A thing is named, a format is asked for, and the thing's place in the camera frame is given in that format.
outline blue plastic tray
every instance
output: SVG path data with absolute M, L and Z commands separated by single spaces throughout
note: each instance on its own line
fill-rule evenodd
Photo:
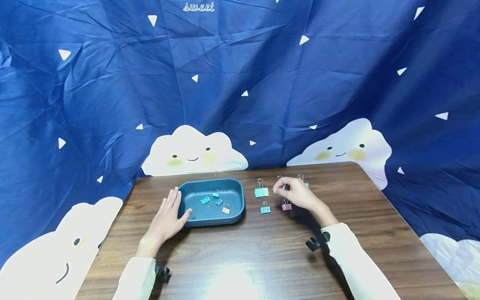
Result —
M 243 186 L 236 179 L 189 181 L 179 186 L 179 190 L 182 194 L 179 217 L 188 208 L 193 209 L 185 227 L 233 224 L 240 220 L 245 209 Z M 217 199 L 212 195 L 215 192 L 220 194 L 223 203 L 230 205 L 229 215 L 222 213 L 223 205 L 217 206 L 215 204 Z M 210 207 L 201 203 L 201 200 L 206 196 L 211 199 L 208 203 Z

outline cloud print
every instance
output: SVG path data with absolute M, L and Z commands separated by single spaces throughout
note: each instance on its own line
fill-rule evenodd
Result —
M 165 176 L 207 173 L 248 168 L 247 159 L 232 148 L 222 132 L 205 136 L 192 126 L 182 125 L 172 135 L 155 140 L 142 164 L 146 175 Z
M 480 299 L 479 241 L 456 241 L 437 233 L 424 234 L 420 240 L 468 299 Z
M 55 231 L 7 260 L 0 270 L 2 299 L 74 299 L 122 205 L 116 197 L 74 205 Z
M 337 133 L 308 146 L 302 154 L 287 162 L 287 166 L 326 164 L 352 161 L 359 164 L 376 186 L 387 184 L 385 163 L 392 148 L 368 119 L 354 120 Z

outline right hand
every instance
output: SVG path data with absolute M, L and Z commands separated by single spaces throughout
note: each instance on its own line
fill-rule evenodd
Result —
M 282 186 L 289 185 L 290 190 L 283 190 Z M 282 177 L 273 186 L 273 191 L 299 207 L 313 211 L 319 204 L 324 203 L 298 178 Z
M 290 190 L 283 190 L 282 186 L 289 185 Z M 318 199 L 312 191 L 298 178 L 282 177 L 273 186 L 273 191 L 285 199 L 290 200 L 299 207 L 308 209 L 320 223 L 320 226 L 327 227 L 337 224 L 338 220 L 332 214 L 328 206 Z

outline black wrist strap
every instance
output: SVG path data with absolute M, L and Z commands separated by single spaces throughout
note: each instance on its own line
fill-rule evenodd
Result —
M 308 239 L 308 241 L 305 244 L 313 252 L 318 248 L 320 248 L 322 245 L 327 244 L 329 241 L 330 241 L 330 233 L 326 231 L 322 233 L 321 236 L 318 237 L 318 240 L 315 239 L 314 237 L 311 237 Z
M 161 282 L 166 282 L 170 276 L 170 269 L 168 269 L 166 266 L 155 264 L 155 274 L 158 280 Z

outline forearm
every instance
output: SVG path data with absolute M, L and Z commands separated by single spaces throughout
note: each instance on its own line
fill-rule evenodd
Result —
M 148 300 L 155 277 L 155 259 L 131 258 L 123 270 L 113 300 Z
M 113 300 L 148 300 L 155 283 L 155 257 L 162 240 L 143 237 L 119 280 Z
M 356 300 L 399 300 L 392 285 L 363 250 L 346 224 L 322 228 L 330 233 L 328 248 L 345 276 Z

